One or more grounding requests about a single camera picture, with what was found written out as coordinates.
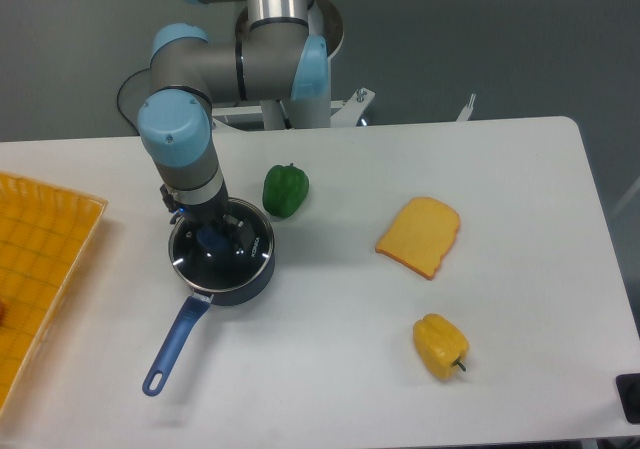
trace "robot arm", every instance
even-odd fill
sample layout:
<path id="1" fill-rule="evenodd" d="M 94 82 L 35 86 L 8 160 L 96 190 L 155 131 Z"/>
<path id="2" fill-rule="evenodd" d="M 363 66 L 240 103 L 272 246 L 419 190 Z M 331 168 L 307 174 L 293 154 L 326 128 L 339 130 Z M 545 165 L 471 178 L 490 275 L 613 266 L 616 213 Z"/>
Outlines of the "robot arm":
<path id="1" fill-rule="evenodd" d="M 300 99 L 328 86 L 324 38 L 309 36 L 307 0 L 247 0 L 250 32 L 235 45 L 210 44 L 186 24 L 154 40 L 152 95 L 138 114 L 142 142 L 164 181 L 172 211 L 220 226 L 227 189 L 211 138 L 213 102 Z"/>

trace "white table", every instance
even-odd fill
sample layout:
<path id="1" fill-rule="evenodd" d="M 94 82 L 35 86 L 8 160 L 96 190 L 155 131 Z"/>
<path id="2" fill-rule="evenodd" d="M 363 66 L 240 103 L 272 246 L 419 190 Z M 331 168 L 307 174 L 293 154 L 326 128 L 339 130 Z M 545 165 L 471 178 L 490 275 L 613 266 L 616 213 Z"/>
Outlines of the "white table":
<path id="1" fill-rule="evenodd" d="M 576 125 L 565 118 L 215 134 L 231 195 L 310 176 L 274 223 L 265 291 L 198 323 L 163 393 L 144 379 L 189 294 L 135 138 L 0 145 L 0 170 L 109 200 L 66 305 L 0 421 L 19 448 L 378 448 L 622 436 L 640 344 Z M 462 219 L 433 281 L 374 252 L 414 196 Z M 438 382 L 411 327 L 467 336 Z"/>

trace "orange basket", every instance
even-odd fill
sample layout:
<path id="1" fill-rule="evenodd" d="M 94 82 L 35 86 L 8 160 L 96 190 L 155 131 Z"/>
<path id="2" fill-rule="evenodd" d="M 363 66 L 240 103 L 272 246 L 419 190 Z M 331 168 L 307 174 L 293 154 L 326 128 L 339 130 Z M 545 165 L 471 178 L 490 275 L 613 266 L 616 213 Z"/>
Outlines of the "orange basket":
<path id="1" fill-rule="evenodd" d="M 0 172 L 0 414 L 107 201 Z"/>

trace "black object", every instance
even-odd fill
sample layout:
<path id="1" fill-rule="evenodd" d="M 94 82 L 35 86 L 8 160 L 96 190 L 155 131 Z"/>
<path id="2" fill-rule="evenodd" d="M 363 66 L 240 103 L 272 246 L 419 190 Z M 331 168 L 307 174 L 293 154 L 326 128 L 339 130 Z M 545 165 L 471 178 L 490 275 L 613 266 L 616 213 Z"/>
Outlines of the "black object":
<path id="1" fill-rule="evenodd" d="M 131 129 L 133 129 L 133 131 L 136 133 L 136 135 L 140 135 L 140 132 L 138 131 L 138 128 L 136 127 L 136 125 L 131 121 L 131 119 L 129 119 L 125 113 L 122 111 L 122 107 L 120 107 L 120 94 L 122 94 L 122 90 L 124 89 L 124 86 L 127 85 L 127 83 L 133 79 L 134 77 L 136 77 L 138 74 L 142 74 L 143 72 L 147 72 L 148 70 L 150 70 L 151 68 L 149 67 L 145 67 L 144 69 L 140 69 L 139 71 L 134 72 L 133 74 L 131 74 L 129 77 L 127 77 L 124 82 L 122 84 L 120 84 L 120 88 L 118 89 L 118 93 L 116 94 L 116 109 L 118 109 L 118 112 L 120 113 L 120 115 L 123 117 L 123 119 L 125 121 L 127 121 L 127 124 L 129 124 L 131 126 Z"/>
<path id="2" fill-rule="evenodd" d="M 624 415 L 631 424 L 640 424 L 640 374 L 622 374 L 616 377 Z"/>

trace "gray wall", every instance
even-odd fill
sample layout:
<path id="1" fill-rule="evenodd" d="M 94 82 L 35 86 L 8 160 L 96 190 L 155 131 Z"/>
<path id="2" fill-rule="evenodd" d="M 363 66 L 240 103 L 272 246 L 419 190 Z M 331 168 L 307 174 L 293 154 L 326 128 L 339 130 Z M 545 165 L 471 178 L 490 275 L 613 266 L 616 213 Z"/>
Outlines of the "gray wall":
<path id="1" fill-rule="evenodd" d="M 346 25 L 334 98 L 375 90 L 376 124 L 566 115 L 580 125 L 640 320 L 640 0 L 332 0 Z M 171 22 L 229 41 L 242 6 L 0 0 L 0 141 L 124 136 L 115 94 Z M 123 93 L 133 117 L 146 75 Z"/>

